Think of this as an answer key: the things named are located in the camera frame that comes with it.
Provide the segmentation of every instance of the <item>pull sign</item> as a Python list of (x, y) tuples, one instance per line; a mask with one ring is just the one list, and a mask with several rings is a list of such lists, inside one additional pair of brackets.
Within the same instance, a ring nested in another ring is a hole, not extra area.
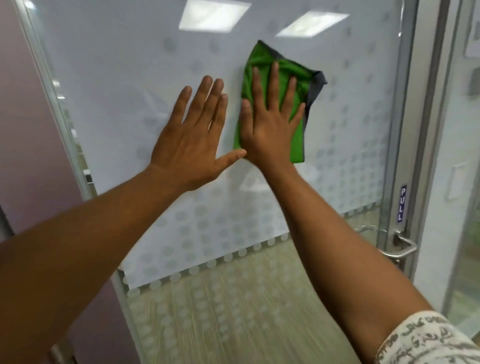
[(405, 212), (405, 201), (407, 200), (407, 185), (404, 184), (400, 188), (400, 198), (398, 199), (398, 211), (396, 213), (396, 223), (403, 221), (403, 214)]

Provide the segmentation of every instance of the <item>glass partition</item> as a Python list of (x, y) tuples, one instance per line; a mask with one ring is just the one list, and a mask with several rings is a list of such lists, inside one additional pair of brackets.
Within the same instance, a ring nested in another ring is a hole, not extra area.
[[(195, 89), (204, 74), (225, 81), (230, 103), (218, 153), (229, 151), (242, 70), (261, 39), (328, 81), (310, 112), (299, 172), (354, 228), (378, 225), (392, 105), (404, 92), (396, 80), (407, 77), (397, 75), (402, 1), (19, 5), (92, 195), (145, 168), (178, 92)], [(327, 24), (331, 18), (338, 21)], [(375, 244), (376, 232), (365, 236)], [(120, 275), (150, 363), (358, 362), (247, 161), (175, 202)]]

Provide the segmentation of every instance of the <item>purple wall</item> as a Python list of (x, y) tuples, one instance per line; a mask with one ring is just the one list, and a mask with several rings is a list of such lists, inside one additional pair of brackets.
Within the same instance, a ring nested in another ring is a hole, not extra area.
[[(0, 1), (0, 206), (13, 231), (82, 202), (20, 20)], [(80, 364), (139, 363), (108, 281), (68, 334)]]

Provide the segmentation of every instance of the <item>finger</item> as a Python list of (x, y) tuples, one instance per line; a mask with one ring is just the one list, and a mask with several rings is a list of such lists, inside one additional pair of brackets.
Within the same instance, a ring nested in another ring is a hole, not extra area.
[(167, 125), (181, 124), (181, 121), (183, 120), (183, 115), (185, 114), (185, 109), (187, 108), (188, 100), (190, 100), (191, 95), (192, 88), (190, 86), (185, 86), (180, 92), (177, 102), (175, 102), (172, 114)]
[(222, 134), (223, 125), (225, 124), (225, 116), (227, 114), (227, 105), (228, 105), (228, 96), (227, 94), (222, 94), (220, 96), (220, 101), (215, 110), (215, 115), (212, 119), (212, 124), (210, 125), (209, 133), (212, 136), (213, 140), (218, 144), (220, 135)]
[(282, 109), (280, 111), (280, 113), (283, 116), (283, 119), (287, 121), (290, 120), (290, 115), (292, 114), (296, 85), (297, 85), (297, 79), (295, 77), (291, 77), (290, 81), (288, 82), (287, 92), (285, 93)]
[(253, 135), (253, 113), (250, 101), (243, 99), (240, 110), (240, 138), (245, 139)]
[(208, 128), (208, 126), (212, 122), (215, 110), (218, 106), (218, 100), (220, 99), (220, 95), (222, 94), (222, 90), (223, 80), (218, 78), (213, 84), (210, 95), (208, 95), (208, 99), (205, 102), (204, 110), (202, 111), (202, 114), (198, 120), (198, 124), (205, 126), (205, 128)]
[(303, 119), (303, 114), (305, 112), (305, 103), (302, 102), (297, 109), (297, 112), (293, 116), (292, 120), (290, 121), (290, 127), (292, 128), (293, 133), (300, 125), (301, 120)]
[(198, 121), (198, 118), (204, 109), (205, 100), (207, 98), (208, 91), (210, 91), (210, 87), (212, 86), (212, 82), (213, 80), (210, 76), (205, 76), (203, 78), (188, 110), (187, 117), (185, 118), (184, 122), (185, 125), (195, 125)]
[(233, 163), (235, 163), (237, 160), (243, 158), (244, 156), (247, 155), (247, 151), (245, 149), (236, 149), (232, 150), (231, 152), (228, 152), (224, 156), (221, 156), (220, 158), (217, 158), (215, 160), (215, 166), (217, 173), (220, 174), (224, 170), (226, 170), (228, 167), (230, 167)]
[(268, 83), (268, 109), (278, 111), (278, 62), (273, 62)]
[(252, 74), (253, 108), (255, 112), (257, 112), (259, 110), (265, 110), (264, 91), (262, 89), (262, 80), (258, 67), (253, 68)]

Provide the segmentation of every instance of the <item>hand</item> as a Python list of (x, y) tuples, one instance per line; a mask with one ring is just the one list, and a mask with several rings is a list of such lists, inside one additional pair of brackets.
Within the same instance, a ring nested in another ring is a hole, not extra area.
[(290, 145), (305, 110), (302, 103), (292, 120), (293, 99), (297, 80), (290, 78), (282, 107), (279, 107), (278, 63), (270, 71), (265, 107), (260, 72), (253, 68), (253, 112), (250, 102), (242, 100), (240, 112), (240, 141), (247, 151), (247, 159), (262, 172), (270, 166), (290, 164)]
[(205, 76), (182, 123), (192, 88), (185, 87), (177, 99), (172, 115), (162, 130), (149, 169), (160, 171), (180, 192), (193, 191), (215, 180), (225, 169), (247, 152), (233, 150), (216, 159), (218, 141), (225, 123), (227, 94), (223, 81)]

